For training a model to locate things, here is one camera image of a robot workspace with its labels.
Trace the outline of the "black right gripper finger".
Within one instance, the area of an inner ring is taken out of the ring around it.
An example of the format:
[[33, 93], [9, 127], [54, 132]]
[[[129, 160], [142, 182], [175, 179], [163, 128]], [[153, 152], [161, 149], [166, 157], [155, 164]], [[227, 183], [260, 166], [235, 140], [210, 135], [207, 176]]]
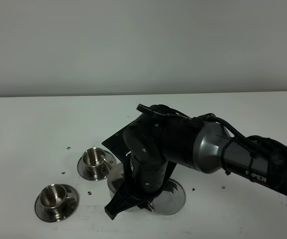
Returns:
[[132, 191], [131, 187], [126, 184], [122, 184], [104, 209], [109, 218], [114, 220], [117, 214], [120, 212], [131, 209], [143, 203], [143, 198], [139, 197], [134, 191]]

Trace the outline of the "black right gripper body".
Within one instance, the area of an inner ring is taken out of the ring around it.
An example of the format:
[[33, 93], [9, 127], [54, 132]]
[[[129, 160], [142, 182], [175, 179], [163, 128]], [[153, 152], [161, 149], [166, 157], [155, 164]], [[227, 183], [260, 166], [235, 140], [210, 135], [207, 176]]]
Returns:
[[143, 198], [140, 207], [161, 194], [176, 166], [161, 152], [161, 132], [155, 121], [137, 119], [102, 143], [123, 164], [123, 184]]

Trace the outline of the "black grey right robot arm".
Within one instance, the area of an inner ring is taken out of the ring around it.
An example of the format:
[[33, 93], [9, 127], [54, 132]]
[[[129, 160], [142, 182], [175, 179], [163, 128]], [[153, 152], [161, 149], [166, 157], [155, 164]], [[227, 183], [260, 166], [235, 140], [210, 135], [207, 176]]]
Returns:
[[287, 196], [287, 146], [243, 136], [214, 114], [190, 118], [165, 105], [138, 105], [140, 116], [103, 142], [123, 164], [124, 181], [106, 214], [114, 219], [159, 196], [176, 165], [211, 174], [223, 169]]

